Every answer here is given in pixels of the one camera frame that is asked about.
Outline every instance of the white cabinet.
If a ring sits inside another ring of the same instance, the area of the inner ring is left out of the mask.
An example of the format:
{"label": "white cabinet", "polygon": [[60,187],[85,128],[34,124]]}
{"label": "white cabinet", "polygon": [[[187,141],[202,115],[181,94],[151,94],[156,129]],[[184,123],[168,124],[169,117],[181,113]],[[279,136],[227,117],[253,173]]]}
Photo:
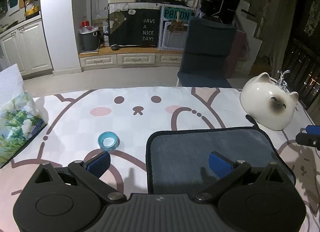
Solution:
{"label": "white cabinet", "polygon": [[154,64],[156,54],[138,53],[138,54],[118,54],[118,65],[145,65]]}
{"label": "white cabinet", "polygon": [[156,54],[156,63],[159,64],[181,64],[182,55],[180,54]]}
{"label": "white cabinet", "polygon": [[30,65],[29,73],[51,69],[41,20],[27,24],[18,31],[21,54],[26,56]]}
{"label": "white cabinet", "polygon": [[117,64],[117,55],[98,55],[81,57],[80,64],[82,67],[92,66],[111,66]]}
{"label": "white cabinet", "polygon": [[0,44],[8,65],[18,64],[22,76],[52,68],[41,19],[8,33]]}
{"label": "white cabinet", "polygon": [[0,39],[0,44],[7,64],[9,66],[17,64],[22,76],[28,74],[21,58],[17,30]]}

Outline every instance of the floral tissue box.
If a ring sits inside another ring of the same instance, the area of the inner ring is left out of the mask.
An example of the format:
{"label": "floral tissue box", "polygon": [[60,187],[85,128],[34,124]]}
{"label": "floral tissue box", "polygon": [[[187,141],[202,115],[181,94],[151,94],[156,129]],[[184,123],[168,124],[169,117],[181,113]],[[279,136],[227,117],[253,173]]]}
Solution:
{"label": "floral tissue box", "polygon": [[0,105],[0,168],[45,125],[28,93]]}

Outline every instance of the gray trash can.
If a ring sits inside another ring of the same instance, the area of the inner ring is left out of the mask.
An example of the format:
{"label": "gray trash can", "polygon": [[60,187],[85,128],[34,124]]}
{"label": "gray trash can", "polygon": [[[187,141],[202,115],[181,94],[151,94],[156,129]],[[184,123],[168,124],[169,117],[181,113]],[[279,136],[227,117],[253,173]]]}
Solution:
{"label": "gray trash can", "polygon": [[98,48],[99,38],[98,38],[98,29],[90,32],[81,32],[81,40],[83,51],[93,51]]}

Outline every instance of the ceramic cat bowl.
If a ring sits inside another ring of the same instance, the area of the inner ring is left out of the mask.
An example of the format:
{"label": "ceramic cat bowl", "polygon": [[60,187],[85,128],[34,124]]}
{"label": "ceramic cat bowl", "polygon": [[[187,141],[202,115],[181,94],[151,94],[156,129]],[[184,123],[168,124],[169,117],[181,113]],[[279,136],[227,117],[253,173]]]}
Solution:
{"label": "ceramic cat bowl", "polygon": [[240,102],[247,114],[265,127],[280,131],[292,121],[299,95],[286,89],[282,72],[275,83],[268,73],[250,79],[242,89]]}

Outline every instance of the dark gray rug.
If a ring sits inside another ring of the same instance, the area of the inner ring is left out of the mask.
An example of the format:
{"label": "dark gray rug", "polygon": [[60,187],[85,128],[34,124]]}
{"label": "dark gray rug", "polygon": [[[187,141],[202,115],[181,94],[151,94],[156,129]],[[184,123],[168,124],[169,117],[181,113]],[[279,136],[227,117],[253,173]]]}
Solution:
{"label": "dark gray rug", "polygon": [[151,135],[147,142],[149,193],[194,195],[214,184],[219,178],[209,167],[212,151],[233,162],[245,160],[252,167],[278,162],[295,184],[293,172],[258,127],[163,131]]}

